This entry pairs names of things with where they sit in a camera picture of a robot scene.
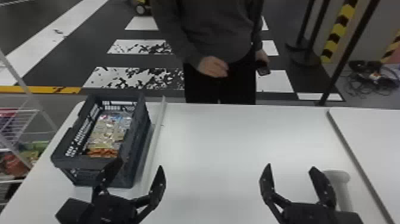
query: black pole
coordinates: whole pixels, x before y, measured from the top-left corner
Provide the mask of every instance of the black pole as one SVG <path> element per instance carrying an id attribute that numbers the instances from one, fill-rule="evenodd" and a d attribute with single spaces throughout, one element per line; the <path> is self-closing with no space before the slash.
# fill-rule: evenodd
<path id="1" fill-rule="evenodd" d="M 290 51 L 305 51 L 308 46 L 308 41 L 304 39 L 304 33 L 310 21 L 311 12 L 313 11 L 315 0 L 309 0 L 307 9 L 304 14 L 303 22 L 301 24 L 300 32 L 297 36 L 289 36 L 286 41 L 286 47 Z"/>
<path id="2" fill-rule="evenodd" d="M 329 4 L 330 0 L 323 1 L 320 12 L 318 13 L 317 21 L 315 22 L 315 26 L 312 30 L 310 41 L 308 42 L 308 46 L 305 52 L 295 52 L 290 55 L 290 58 L 296 65 L 302 67 L 315 67 L 321 64 L 321 58 L 318 55 L 315 55 L 314 53 L 314 44 L 315 41 L 317 40 L 318 33 L 320 32 Z"/>
<path id="3" fill-rule="evenodd" d="M 322 22 L 324 21 L 326 11 L 328 10 L 330 0 L 324 0 L 320 13 L 318 14 L 317 22 L 315 23 L 314 30 L 312 30 L 312 34 L 310 37 L 310 42 L 308 43 L 307 51 L 305 52 L 304 57 L 309 58 L 311 53 L 313 52 L 313 47 L 315 41 L 317 40 L 318 33 L 320 32 Z"/>
<path id="4" fill-rule="evenodd" d="M 319 106 L 324 106 L 326 101 L 328 100 L 328 97 L 330 95 L 330 92 L 332 91 L 333 87 L 335 86 L 336 82 L 338 81 L 338 78 L 340 74 L 342 74 L 343 69 L 346 66 L 347 61 L 349 60 L 351 54 L 354 51 L 355 46 L 357 45 L 361 35 L 363 35 L 365 28 L 368 25 L 368 22 L 370 21 L 372 15 L 374 14 L 377 6 L 379 5 L 380 0 L 371 0 L 370 4 L 368 5 L 367 10 L 365 11 L 353 37 L 350 40 L 349 45 L 347 46 L 347 49 L 345 50 L 342 59 L 340 60 L 339 64 L 336 67 L 335 72 L 333 73 L 333 77 L 329 83 L 329 86 L 322 96 L 321 100 L 318 102 L 317 105 Z"/>
<path id="5" fill-rule="evenodd" d="M 305 29 L 308 26 L 308 22 L 309 22 L 310 16 L 311 16 L 311 11 L 313 10 L 314 4 L 315 4 L 315 0 L 308 1 L 307 10 L 306 10 L 304 18 L 303 18 L 303 23 L 301 24 L 299 36 L 297 37 L 297 40 L 296 40 L 297 45 L 301 44 L 301 42 L 303 41 Z"/>

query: product package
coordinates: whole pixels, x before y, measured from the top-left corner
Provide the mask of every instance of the product package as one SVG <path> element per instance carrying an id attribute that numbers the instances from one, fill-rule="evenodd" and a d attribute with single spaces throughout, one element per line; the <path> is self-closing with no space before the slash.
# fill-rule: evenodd
<path id="1" fill-rule="evenodd" d="M 86 154 L 90 157 L 116 158 L 131 121 L 132 114 L 126 111 L 104 111 L 87 141 Z"/>

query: person's hand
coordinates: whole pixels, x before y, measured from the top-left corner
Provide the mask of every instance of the person's hand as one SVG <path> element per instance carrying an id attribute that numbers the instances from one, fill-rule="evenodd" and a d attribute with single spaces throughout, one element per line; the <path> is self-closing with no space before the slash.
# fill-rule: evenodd
<path id="1" fill-rule="evenodd" d="M 259 60 L 266 62 L 266 63 L 270 62 L 270 59 L 268 58 L 267 53 L 265 53 L 265 51 L 263 49 L 255 52 L 255 61 L 259 61 Z"/>
<path id="2" fill-rule="evenodd" d="M 225 61 L 214 56 L 204 57 L 197 67 L 197 71 L 214 78 L 227 77 L 228 69 L 228 64 Z"/>

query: black plastic crate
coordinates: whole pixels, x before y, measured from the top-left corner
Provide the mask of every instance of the black plastic crate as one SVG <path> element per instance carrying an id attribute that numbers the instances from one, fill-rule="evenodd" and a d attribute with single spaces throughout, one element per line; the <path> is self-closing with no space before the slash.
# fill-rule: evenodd
<path id="1" fill-rule="evenodd" d="M 86 142 L 104 110 L 126 110 L 133 112 L 130 128 L 126 131 L 118 157 L 124 161 L 123 167 L 111 183 L 115 188 L 131 188 L 136 170 L 144 151 L 151 121 L 142 93 L 129 96 L 91 95 L 78 113 L 78 119 L 69 128 L 51 155 L 54 166 L 78 186 L 93 186 L 99 171 L 115 158 L 89 157 Z"/>

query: black pants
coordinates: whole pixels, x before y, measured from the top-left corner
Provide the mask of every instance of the black pants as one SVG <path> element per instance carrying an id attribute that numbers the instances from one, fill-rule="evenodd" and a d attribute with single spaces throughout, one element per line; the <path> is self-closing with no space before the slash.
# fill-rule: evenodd
<path id="1" fill-rule="evenodd" d="M 185 97 L 188 103 L 255 104 L 255 52 L 230 63 L 228 77 L 214 78 L 198 72 L 190 64 L 183 65 Z"/>

